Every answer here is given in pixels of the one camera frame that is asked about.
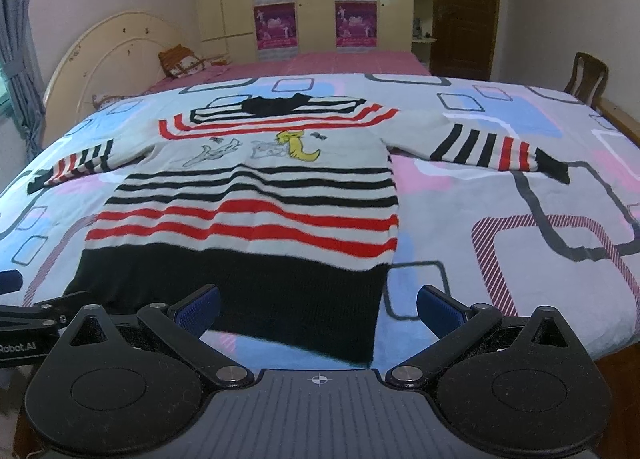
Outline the striped knit sweater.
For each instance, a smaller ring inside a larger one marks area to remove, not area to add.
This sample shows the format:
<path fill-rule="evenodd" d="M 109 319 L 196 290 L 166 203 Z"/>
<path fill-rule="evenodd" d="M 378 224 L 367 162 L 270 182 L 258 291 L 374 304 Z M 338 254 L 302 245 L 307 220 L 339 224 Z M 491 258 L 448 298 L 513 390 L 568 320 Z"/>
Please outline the striped knit sweater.
<path fill-rule="evenodd" d="M 125 171 L 70 282 L 107 312 L 176 303 L 213 285 L 217 330 L 367 365 L 398 245 L 393 152 L 570 179 L 539 147 L 436 110 L 298 93 L 119 129 L 27 189 Z"/>

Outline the wooden chair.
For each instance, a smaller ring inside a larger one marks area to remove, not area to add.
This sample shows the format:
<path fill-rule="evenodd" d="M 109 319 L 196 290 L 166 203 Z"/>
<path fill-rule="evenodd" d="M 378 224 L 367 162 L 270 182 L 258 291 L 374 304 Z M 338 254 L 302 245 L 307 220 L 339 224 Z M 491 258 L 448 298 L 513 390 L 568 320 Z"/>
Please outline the wooden chair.
<path fill-rule="evenodd" d="M 572 74 L 564 92 L 573 95 L 578 101 L 597 109 L 600 98 L 608 84 L 610 70 L 599 58 L 588 53 L 577 52 L 574 57 Z"/>

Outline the patterned bed sheet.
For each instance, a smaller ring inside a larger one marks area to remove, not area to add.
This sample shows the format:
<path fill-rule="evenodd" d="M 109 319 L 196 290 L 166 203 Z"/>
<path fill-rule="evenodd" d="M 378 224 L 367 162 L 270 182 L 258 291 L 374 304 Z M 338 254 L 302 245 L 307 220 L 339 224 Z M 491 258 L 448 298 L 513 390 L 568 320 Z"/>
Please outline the patterned bed sheet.
<path fill-rule="evenodd" d="M 1 195 L 1 271 L 23 275 L 3 303 L 34 306 L 70 291 L 89 227 L 124 170 L 29 193 L 42 171 L 77 150 L 208 104 L 250 97 L 347 96 L 401 110 L 428 109 L 467 127 L 535 145 L 568 167 L 561 183 L 540 172 L 496 171 L 393 152 L 399 231 L 383 289 L 370 366 L 386 369 L 431 341 L 416 295 L 432 285 L 506 316 L 556 307 L 589 354 L 639 339 L 639 152 L 597 112 L 533 86 L 375 74 L 273 76 L 130 96 L 80 121 Z M 207 342 L 248 367 L 355 365 L 301 347 L 213 326 Z"/>

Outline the patterned small pillow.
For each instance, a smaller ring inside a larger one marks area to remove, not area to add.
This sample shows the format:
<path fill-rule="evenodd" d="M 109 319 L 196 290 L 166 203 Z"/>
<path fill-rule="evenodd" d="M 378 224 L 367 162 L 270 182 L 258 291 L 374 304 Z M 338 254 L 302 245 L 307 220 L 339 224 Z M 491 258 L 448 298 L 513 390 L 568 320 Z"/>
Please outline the patterned small pillow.
<path fill-rule="evenodd" d="M 96 112 L 102 110 L 108 106 L 112 106 L 120 101 L 128 100 L 130 95 L 115 95 L 115 94 L 94 94 L 92 97 L 93 108 Z"/>

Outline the orange plush pillow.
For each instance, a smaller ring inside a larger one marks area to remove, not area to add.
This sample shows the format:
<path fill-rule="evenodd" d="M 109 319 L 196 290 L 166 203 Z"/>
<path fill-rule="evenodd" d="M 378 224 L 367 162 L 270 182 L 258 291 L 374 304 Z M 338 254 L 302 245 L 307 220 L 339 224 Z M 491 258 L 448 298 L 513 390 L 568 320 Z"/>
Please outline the orange plush pillow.
<path fill-rule="evenodd" d="M 205 70 L 209 63 L 204 58 L 198 57 L 191 49 L 182 44 L 157 54 L 160 67 L 167 77 L 182 79 L 196 75 Z"/>

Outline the cream round headboard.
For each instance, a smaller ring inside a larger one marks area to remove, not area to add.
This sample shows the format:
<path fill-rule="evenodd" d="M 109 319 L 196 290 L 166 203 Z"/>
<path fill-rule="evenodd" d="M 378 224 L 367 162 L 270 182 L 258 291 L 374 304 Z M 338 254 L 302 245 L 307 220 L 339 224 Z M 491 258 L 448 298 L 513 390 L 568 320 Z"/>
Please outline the cream round headboard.
<path fill-rule="evenodd" d="M 117 13 L 90 27 L 58 62 L 44 92 L 42 145 L 51 145 L 95 112 L 94 97 L 140 95 L 162 80 L 158 54 L 178 44 L 201 49 L 199 38 L 144 11 Z"/>

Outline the lower left purple poster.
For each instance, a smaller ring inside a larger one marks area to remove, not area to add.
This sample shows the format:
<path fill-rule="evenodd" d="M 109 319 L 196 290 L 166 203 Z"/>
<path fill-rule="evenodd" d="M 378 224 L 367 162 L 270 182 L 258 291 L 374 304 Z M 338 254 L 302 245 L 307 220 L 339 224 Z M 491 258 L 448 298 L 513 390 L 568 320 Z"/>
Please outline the lower left purple poster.
<path fill-rule="evenodd" d="M 254 19 L 260 62 L 292 60 L 298 54 L 294 3 L 256 6 Z"/>

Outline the dark wooden door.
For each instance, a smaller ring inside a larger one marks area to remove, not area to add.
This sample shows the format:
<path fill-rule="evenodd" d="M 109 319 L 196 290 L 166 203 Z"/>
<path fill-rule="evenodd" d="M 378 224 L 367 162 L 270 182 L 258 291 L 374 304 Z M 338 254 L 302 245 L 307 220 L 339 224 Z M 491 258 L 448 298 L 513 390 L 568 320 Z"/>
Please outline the dark wooden door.
<path fill-rule="evenodd" d="M 499 0 L 436 0 L 430 71 L 488 80 L 496 45 Z"/>

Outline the grey curtain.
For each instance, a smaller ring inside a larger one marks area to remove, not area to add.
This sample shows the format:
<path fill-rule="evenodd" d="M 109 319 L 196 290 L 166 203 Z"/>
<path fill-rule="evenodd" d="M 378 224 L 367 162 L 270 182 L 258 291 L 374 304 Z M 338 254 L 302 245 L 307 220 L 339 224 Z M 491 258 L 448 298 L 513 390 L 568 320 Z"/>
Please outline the grey curtain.
<path fill-rule="evenodd" d="M 25 142 L 28 161 L 42 150 L 46 123 L 29 4 L 30 0 L 1 0 L 1 75 L 9 92 L 14 122 Z"/>

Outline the lower right purple poster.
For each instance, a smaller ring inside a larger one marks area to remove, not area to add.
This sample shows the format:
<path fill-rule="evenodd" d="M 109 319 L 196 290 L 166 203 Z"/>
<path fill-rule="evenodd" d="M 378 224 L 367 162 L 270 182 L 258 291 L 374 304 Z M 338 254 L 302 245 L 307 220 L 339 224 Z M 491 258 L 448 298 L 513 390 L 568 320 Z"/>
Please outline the lower right purple poster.
<path fill-rule="evenodd" d="M 336 48 L 372 50 L 378 46 L 378 6 L 375 2 L 335 3 Z"/>

